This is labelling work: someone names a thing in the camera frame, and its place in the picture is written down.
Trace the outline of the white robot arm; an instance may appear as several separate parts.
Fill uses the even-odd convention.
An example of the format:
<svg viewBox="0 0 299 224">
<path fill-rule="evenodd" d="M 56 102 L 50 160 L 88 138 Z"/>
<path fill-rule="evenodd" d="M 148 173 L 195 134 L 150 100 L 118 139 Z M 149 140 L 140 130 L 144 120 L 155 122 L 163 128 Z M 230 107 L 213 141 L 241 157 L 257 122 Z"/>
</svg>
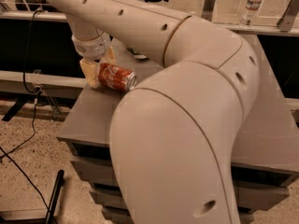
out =
<svg viewBox="0 0 299 224">
<path fill-rule="evenodd" d="M 118 104 L 109 133 L 134 224 L 240 224 L 231 158 L 260 71 L 247 41 L 138 0 L 47 0 L 160 65 Z"/>
</svg>

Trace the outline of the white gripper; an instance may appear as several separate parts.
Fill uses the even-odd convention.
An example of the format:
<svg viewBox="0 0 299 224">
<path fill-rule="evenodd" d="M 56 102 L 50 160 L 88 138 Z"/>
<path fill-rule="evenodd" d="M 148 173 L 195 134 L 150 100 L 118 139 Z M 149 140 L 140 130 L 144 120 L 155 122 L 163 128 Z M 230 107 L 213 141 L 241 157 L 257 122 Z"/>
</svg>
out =
<svg viewBox="0 0 299 224">
<path fill-rule="evenodd" d="M 79 40 L 72 35 L 72 41 L 76 52 L 83 57 L 79 64 L 87 83 L 90 87 L 97 89 L 100 86 L 98 79 L 100 64 L 95 60 L 100 60 L 100 63 L 116 64 L 114 50 L 109 46 L 109 35 L 102 33 L 95 39 L 86 41 Z"/>
</svg>

